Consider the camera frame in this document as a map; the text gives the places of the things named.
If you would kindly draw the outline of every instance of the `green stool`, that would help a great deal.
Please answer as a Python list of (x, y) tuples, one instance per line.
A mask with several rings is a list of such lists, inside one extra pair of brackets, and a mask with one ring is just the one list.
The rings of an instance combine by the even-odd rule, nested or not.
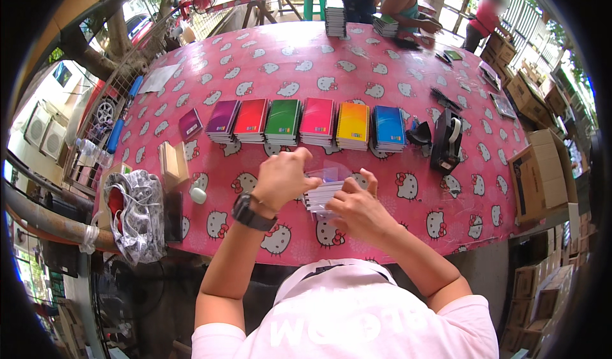
[(327, 0), (319, 0), (319, 11), (312, 11), (315, 0), (304, 0), (304, 20), (312, 21), (312, 14), (319, 14), (321, 20), (325, 20), (325, 3)]

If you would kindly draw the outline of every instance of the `plastic water bottle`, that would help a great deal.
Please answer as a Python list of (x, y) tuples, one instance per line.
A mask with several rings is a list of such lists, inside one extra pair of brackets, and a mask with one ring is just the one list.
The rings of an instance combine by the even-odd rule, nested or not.
[(93, 158), (95, 162), (105, 168), (110, 168), (113, 163), (113, 156), (107, 151), (100, 149), (95, 143), (85, 139), (76, 139), (75, 145), (85, 156)]

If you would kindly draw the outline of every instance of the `cloth bag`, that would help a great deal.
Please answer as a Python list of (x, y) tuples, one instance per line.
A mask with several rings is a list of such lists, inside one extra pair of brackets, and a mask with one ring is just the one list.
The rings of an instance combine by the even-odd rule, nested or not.
[[(123, 210), (113, 214), (108, 202), (111, 195), (118, 195), (115, 190), (123, 196)], [(103, 202), (111, 214), (114, 240), (129, 263), (151, 263), (166, 255), (164, 190), (156, 175), (143, 170), (109, 174)]]

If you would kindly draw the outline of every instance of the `wheel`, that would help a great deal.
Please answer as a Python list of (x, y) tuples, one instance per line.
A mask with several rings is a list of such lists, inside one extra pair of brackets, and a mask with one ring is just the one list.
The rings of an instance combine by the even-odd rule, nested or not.
[(114, 118), (115, 103), (108, 98), (102, 99), (94, 112), (94, 124), (104, 123)]

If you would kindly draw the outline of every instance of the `yellow notebook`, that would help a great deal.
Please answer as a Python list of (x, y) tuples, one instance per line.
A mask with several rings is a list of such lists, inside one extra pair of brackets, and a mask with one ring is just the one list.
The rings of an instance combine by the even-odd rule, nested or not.
[(370, 107), (355, 103), (340, 105), (337, 139), (367, 142), (369, 130)]

